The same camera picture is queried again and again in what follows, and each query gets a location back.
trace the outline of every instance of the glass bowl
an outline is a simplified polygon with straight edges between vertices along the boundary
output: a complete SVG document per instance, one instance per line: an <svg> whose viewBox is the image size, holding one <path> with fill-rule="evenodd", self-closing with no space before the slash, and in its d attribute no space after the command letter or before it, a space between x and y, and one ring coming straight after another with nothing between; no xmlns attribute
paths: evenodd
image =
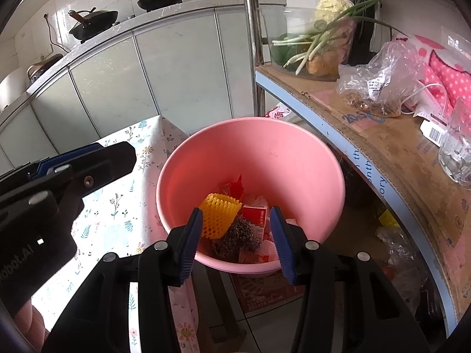
<svg viewBox="0 0 471 353"><path fill-rule="evenodd" d="M338 14L330 11L276 5L262 7L262 15L275 69L317 81L339 78L339 65L348 60L355 33L352 18L336 20ZM300 68L306 53L311 60Z"/></svg>

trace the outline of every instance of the white cable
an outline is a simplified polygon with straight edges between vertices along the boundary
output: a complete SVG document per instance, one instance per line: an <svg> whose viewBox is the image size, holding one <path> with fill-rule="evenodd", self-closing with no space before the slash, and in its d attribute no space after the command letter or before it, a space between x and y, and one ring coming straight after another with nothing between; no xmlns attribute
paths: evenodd
<svg viewBox="0 0 471 353"><path fill-rule="evenodd" d="M433 84L426 84L425 86L421 87L419 90L417 91L414 91L411 95L409 95L407 98L405 98L402 102L401 102L401 106L404 104L405 101L411 99L414 95L416 95L417 93L420 93L422 90L430 87L430 86L440 86L443 88L443 91L445 92L445 96L446 96L446 100L445 100L445 103L443 105L443 111L442 111L442 118L443 118L443 115L445 113L445 108L447 106L447 101L448 101L448 93L447 93L447 90L445 89L445 87L442 85L442 84L439 84L439 83L433 83ZM414 114L414 112L411 112L411 113L405 113L403 111L401 111L402 114L405 114L405 115L411 115L411 114Z"/></svg>

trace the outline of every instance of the screw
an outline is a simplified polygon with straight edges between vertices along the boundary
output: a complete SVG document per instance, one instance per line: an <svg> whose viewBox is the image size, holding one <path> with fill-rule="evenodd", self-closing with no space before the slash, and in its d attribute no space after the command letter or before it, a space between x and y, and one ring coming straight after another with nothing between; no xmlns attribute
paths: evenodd
<svg viewBox="0 0 471 353"><path fill-rule="evenodd" d="M315 250L319 249L319 243L315 242L314 240L308 240L306 242L306 244L304 244L304 246L307 249L310 249L311 251L315 251Z"/></svg>
<svg viewBox="0 0 471 353"><path fill-rule="evenodd" d="M360 261L370 260L370 255L367 252L358 252L356 255Z"/></svg>
<svg viewBox="0 0 471 353"><path fill-rule="evenodd" d="M83 180L83 185L85 186L85 188L92 188L94 184L95 180L90 175L87 175Z"/></svg>
<svg viewBox="0 0 471 353"><path fill-rule="evenodd" d="M163 240L161 240L160 242L156 242L156 244L154 244L154 248L157 250L157 251L164 251L168 248L168 244L167 242L164 242Z"/></svg>
<svg viewBox="0 0 471 353"><path fill-rule="evenodd" d="M34 206L35 204L42 202L45 198L48 197L48 195L49 194L47 191L41 191L31 196L30 199L28 200L28 203L30 206Z"/></svg>
<svg viewBox="0 0 471 353"><path fill-rule="evenodd" d="M107 263L111 263L112 261L115 261L116 259L116 254L113 252L108 252L103 256L103 261L106 261Z"/></svg>

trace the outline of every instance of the table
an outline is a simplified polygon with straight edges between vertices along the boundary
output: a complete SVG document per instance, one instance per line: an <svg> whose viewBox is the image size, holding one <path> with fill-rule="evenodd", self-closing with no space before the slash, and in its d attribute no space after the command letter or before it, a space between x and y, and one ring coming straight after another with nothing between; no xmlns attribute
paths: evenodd
<svg viewBox="0 0 471 353"><path fill-rule="evenodd" d="M447 333L471 300L471 193L451 181L421 119L383 119L358 112L333 82L257 67L259 86L316 128L369 182L421 252L439 291Z"/></svg>
<svg viewBox="0 0 471 353"><path fill-rule="evenodd" d="M120 257L141 253L165 240L157 214L155 187L168 156L187 138L162 116L141 121L98 142L103 146L128 141L136 149L131 174L85 197L84 210L72 226L77 253L32 297L45 326L51 329L75 291L99 259L109 251ZM196 339L198 311L191 278L182 287L170 287L170 302L182 353L199 352ZM140 352L137 283L129 295L130 348Z"/></svg>

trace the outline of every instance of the floral tablecloth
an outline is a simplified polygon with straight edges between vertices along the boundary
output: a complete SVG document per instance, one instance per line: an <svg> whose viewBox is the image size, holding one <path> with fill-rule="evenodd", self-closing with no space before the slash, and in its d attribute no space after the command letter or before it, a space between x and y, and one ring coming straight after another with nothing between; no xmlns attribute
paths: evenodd
<svg viewBox="0 0 471 353"><path fill-rule="evenodd" d="M77 254L32 298L48 330L106 252L116 252L120 257L139 254L167 238L157 214L155 187L168 156L186 138L168 120L155 116L98 141L103 146L128 141L136 149L137 162L131 174L84 198L85 208L72 227ZM198 311L191 278L180 288L171 287L169 294L182 353L199 352ZM131 352L138 353L137 283L130 287L129 327Z"/></svg>

